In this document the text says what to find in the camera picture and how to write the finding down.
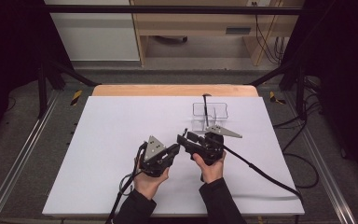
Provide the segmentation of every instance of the wooden cabinet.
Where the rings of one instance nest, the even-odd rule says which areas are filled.
[[[304,0],[270,0],[269,7],[302,7]],[[134,6],[224,6],[246,7],[248,0],[131,0]],[[297,16],[257,16],[260,32],[256,40],[255,15],[209,14],[133,14],[141,63],[145,64],[147,39],[151,35],[240,35],[248,49],[253,65],[259,65],[264,41],[273,36],[290,37]]]

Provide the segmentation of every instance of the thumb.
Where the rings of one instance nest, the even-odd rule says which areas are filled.
[[[206,166],[204,160],[202,159],[202,157],[199,154],[194,153],[193,154],[193,159],[201,169],[203,169]]]

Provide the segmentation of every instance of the person's right hand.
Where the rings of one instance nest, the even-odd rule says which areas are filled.
[[[207,165],[199,154],[193,154],[193,159],[200,167],[202,171],[202,178],[205,183],[209,184],[223,177],[223,165],[225,157],[226,152],[223,151],[223,156],[220,160],[215,161],[212,165]]]

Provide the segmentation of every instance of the black sleeve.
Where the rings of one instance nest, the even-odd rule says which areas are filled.
[[[246,224],[224,178],[202,185],[200,194],[208,211],[209,224]]]
[[[152,215],[156,203],[147,200],[144,195],[133,190],[121,205],[120,211],[113,218],[114,224],[145,224]]]

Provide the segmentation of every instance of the black rod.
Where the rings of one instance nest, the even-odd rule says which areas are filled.
[[[302,7],[202,7],[202,6],[25,6],[50,13],[150,13],[150,14],[234,14],[234,15],[315,15],[319,9]]]

